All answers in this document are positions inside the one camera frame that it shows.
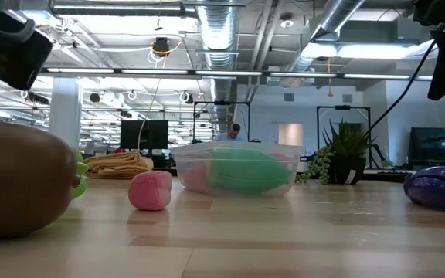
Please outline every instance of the plastic container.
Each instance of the plastic container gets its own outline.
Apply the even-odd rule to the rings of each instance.
[[[210,195],[282,196],[303,153],[302,147],[231,141],[172,149],[183,186]]]

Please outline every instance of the monitor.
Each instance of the monitor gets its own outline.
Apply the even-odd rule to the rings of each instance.
[[[167,149],[168,148],[168,120],[146,120],[138,144],[138,133],[142,120],[122,120],[120,148],[124,149]]]

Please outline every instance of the table surface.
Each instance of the table surface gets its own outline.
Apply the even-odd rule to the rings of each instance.
[[[54,224],[0,241],[0,277],[445,276],[445,212],[400,184],[297,185],[285,198],[213,198],[174,181],[160,212],[128,181],[89,180]]]

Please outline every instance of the man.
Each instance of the man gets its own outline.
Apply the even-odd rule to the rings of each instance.
[[[239,126],[239,124],[232,124],[228,132],[217,135],[216,138],[214,138],[214,141],[246,142],[244,138],[238,136],[240,129],[241,127]]]

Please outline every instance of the brown toy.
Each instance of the brown toy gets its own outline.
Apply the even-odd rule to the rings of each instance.
[[[75,154],[65,142],[33,127],[0,123],[0,238],[54,222],[79,183]]]

